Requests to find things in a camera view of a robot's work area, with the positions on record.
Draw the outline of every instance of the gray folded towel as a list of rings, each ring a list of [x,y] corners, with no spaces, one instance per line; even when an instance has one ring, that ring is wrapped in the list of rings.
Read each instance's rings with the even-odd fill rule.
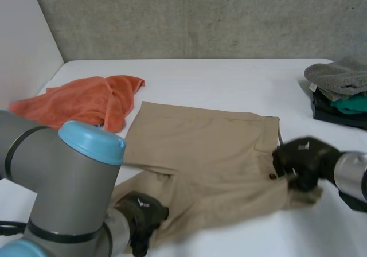
[[[367,92],[367,58],[346,56],[330,64],[315,64],[304,71],[304,76],[332,101],[346,99]]]

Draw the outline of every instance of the concrete wall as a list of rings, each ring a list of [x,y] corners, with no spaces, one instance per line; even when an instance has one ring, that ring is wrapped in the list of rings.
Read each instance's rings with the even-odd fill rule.
[[[367,0],[38,0],[66,61],[367,54]]]

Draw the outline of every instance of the white sheet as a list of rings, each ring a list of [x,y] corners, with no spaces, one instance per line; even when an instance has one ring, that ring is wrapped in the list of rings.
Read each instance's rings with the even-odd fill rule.
[[[328,62],[322,59],[73,61],[65,64],[46,87],[91,76],[144,78],[146,86],[135,96],[135,108],[126,119],[122,137],[145,100],[279,116],[284,141],[313,135],[342,150],[366,151],[365,131],[312,118],[311,91],[303,71],[311,64]],[[138,172],[121,168],[117,183]],[[321,185],[325,193],[314,208],[280,211],[226,228],[201,231],[186,240],[152,250],[149,256],[366,256],[367,215],[351,211],[332,185],[325,182]],[[0,219],[27,221],[34,198],[34,193],[24,188],[0,182],[0,202],[4,207],[0,209]],[[0,246],[8,240],[0,238]]]

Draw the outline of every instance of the robotic arm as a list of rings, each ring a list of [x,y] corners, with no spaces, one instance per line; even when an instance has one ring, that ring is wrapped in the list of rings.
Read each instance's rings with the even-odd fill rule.
[[[7,111],[0,136],[0,179],[37,193],[23,238],[0,248],[1,257],[113,257],[128,244],[136,257],[147,254],[169,211],[138,192],[109,208],[122,138],[80,122],[57,131]]]
[[[281,145],[273,152],[278,176],[295,174],[290,186],[308,192],[319,178],[334,184],[353,210],[367,212],[367,154],[340,152],[318,139],[306,137]]]

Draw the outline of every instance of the beige trousers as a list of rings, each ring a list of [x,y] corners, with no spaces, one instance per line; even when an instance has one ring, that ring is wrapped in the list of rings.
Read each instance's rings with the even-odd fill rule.
[[[320,188],[289,190],[289,177],[276,177],[271,153],[278,128],[275,117],[143,102],[126,136],[124,164],[145,171],[118,185],[112,204],[134,190],[169,207],[151,247],[199,229],[313,205]]]

